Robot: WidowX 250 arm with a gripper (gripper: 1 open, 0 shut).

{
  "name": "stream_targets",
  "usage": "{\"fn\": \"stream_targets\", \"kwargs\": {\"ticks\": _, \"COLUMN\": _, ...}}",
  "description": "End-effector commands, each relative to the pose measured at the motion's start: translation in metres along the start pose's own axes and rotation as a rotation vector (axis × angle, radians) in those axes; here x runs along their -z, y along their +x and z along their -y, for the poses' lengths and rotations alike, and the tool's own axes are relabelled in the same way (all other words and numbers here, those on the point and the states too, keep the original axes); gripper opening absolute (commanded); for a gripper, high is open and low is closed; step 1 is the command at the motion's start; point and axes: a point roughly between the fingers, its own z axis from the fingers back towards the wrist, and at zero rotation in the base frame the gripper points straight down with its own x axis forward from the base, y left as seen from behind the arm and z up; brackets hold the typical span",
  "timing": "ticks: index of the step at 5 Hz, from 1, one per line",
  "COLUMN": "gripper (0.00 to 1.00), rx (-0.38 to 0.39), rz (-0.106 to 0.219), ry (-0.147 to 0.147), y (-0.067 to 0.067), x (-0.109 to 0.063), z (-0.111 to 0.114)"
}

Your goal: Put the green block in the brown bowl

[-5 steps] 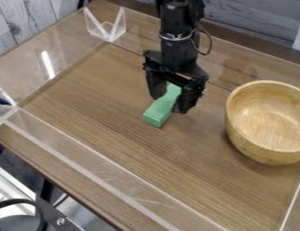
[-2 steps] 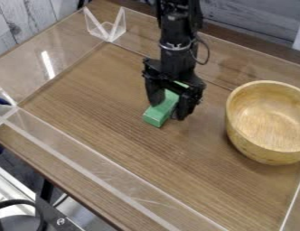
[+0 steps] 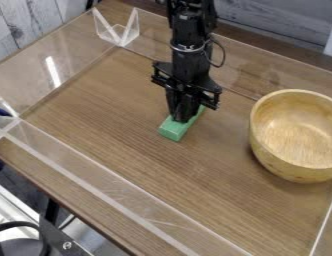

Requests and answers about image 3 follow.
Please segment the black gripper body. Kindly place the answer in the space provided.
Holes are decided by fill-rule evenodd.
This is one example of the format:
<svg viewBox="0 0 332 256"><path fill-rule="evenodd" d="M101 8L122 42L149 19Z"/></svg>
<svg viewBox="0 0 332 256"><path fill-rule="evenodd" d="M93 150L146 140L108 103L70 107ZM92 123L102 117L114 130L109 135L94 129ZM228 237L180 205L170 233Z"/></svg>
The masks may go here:
<svg viewBox="0 0 332 256"><path fill-rule="evenodd" d="M170 62L156 61L153 63L154 74L152 81L160 85L165 91L172 87L180 93L180 104L185 94L194 95L200 100L200 106L217 110L222 87L210 78L210 57L213 49L198 52L184 53L174 51Z"/></svg>

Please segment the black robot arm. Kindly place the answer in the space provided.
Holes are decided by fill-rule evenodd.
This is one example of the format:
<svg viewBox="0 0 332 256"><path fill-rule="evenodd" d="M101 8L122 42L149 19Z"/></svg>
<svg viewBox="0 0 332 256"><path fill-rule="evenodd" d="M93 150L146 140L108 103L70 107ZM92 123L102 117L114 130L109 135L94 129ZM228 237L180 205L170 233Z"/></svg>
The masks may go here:
<svg viewBox="0 0 332 256"><path fill-rule="evenodd" d="M188 123L200 107L213 110L220 105L222 87L210 78L210 67L221 68L222 60L212 60L213 45L225 50L213 36L217 28L217 12L213 0L162 0L168 8L172 61L153 63L152 81L166 91L172 118Z"/></svg>

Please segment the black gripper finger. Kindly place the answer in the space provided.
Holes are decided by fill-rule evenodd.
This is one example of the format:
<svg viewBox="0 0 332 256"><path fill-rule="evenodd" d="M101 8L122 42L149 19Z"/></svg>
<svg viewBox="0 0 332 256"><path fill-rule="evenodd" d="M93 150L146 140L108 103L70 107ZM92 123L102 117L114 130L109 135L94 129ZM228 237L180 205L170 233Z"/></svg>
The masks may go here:
<svg viewBox="0 0 332 256"><path fill-rule="evenodd" d="M194 95L185 94L181 100L181 117L180 121L186 123L197 114L200 108L200 100Z"/></svg>
<svg viewBox="0 0 332 256"><path fill-rule="evenodd" d="M180 104L180 93L177 90L174 90L172 87L166 88L166 99L168 99L168 106L170 115L173 116L173 119L178 119L178 104Z"/></svg>

